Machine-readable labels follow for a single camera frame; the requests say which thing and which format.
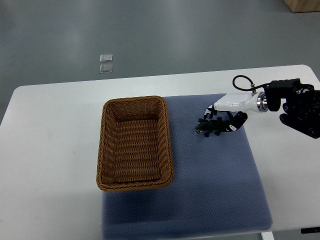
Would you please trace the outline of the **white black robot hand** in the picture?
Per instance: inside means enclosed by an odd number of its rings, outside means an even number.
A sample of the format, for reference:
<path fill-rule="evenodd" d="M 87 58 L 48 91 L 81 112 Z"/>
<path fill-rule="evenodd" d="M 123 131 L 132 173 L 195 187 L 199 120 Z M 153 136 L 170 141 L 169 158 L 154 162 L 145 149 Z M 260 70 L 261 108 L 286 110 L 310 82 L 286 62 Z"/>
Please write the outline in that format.
<path fill-rule="evenodd" d="M 247 111 L 250 110 L 257 113 L 267 111 L 264 108 L 263 98 L 263 92 L 253 94 L 228 93 L 205 110 L 203 119 L 214 120 L 213 116 L 217 115 L 218 112 L 230 112 L 233 115 L 231 124 L 239 130 L 248 119 Z"/>

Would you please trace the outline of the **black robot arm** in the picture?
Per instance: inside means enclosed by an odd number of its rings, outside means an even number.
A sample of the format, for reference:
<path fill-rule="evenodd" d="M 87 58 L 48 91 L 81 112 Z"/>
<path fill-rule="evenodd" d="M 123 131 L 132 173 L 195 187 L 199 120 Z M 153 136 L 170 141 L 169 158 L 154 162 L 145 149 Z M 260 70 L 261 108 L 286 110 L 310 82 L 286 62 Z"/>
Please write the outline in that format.
<path fill-rule="evenodd" d="M 281 123 L 311 138 L 320 137 L 320 91 L 299 78 L 273 80 L 261 85 L 267 108 L 277 112 Z"/>

